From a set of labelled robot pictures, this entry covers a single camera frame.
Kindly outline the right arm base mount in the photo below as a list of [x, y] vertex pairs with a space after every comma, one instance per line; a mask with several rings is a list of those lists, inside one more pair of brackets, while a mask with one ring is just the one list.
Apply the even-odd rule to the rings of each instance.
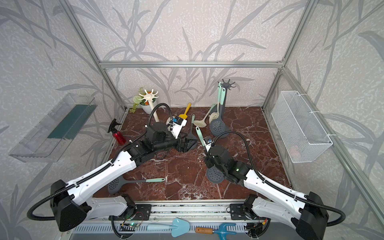
[[231, 215], [232, 220], [254, 220], [257, 218], [252, 209], [244, 204], [230, 204], [226, 211]]

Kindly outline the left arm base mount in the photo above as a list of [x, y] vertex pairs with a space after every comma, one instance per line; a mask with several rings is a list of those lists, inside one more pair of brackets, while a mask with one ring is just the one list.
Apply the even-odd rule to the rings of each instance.
[[151, 204], [136, 204], [134, 208], [129, 206], [122, 215], [114, 216], [114, 221], [148, 221], [151, 209]]

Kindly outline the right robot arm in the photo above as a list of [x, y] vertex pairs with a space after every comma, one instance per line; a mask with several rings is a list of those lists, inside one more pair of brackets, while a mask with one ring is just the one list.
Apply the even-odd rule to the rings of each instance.
[[317, 204], [321, 202], [318, 195], [310, 193], [305, 196], [255, 172], [250, 165], [236, 161], [220, 145], [206, 145], [205, 149], [208, 168], [216, 167], [227, 181], [263, 195], [262, 198], [248, 199], [246, 207], [249, 209], [249, 218], [266, 217], [276, 220], [295, 229], [304, 240], [324, 238], [329, 214], [316, 205], [299, 200], [313, 200]]

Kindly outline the large cream skimmer green handle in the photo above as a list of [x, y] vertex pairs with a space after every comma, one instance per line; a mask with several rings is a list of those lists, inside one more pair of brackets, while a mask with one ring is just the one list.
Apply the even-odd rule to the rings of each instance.
[[216, 112], [214, 112], [210, 115], [209, 123], [211, 123], [213, 120], [216, 120], [219, 118], [219, 106], [220, 106], [220, 100], [221, 100], [221, 93], [222, 93], [222, 86], [221, 86], [221, 83], [219, 83], [217, 110], [216, 110]]

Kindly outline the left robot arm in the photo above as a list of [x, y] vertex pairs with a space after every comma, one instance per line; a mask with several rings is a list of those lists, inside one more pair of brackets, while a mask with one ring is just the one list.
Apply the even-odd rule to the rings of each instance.
[[123, 174], [134, 170], [154, 158], [156, 153], [175, 149], [186, 153], [198, 140], [194, 135], [181, 132], [181, 126], [164, 123], [149, 126], [142, 137], [125, 145], [105, 164], [69, 182], [58, 180], [51, 185], [50, 207], [59, 230], [65, 232], [85, 220], [116, 216], [131, 208], [128, 197], [93, 200], [93, 195]]

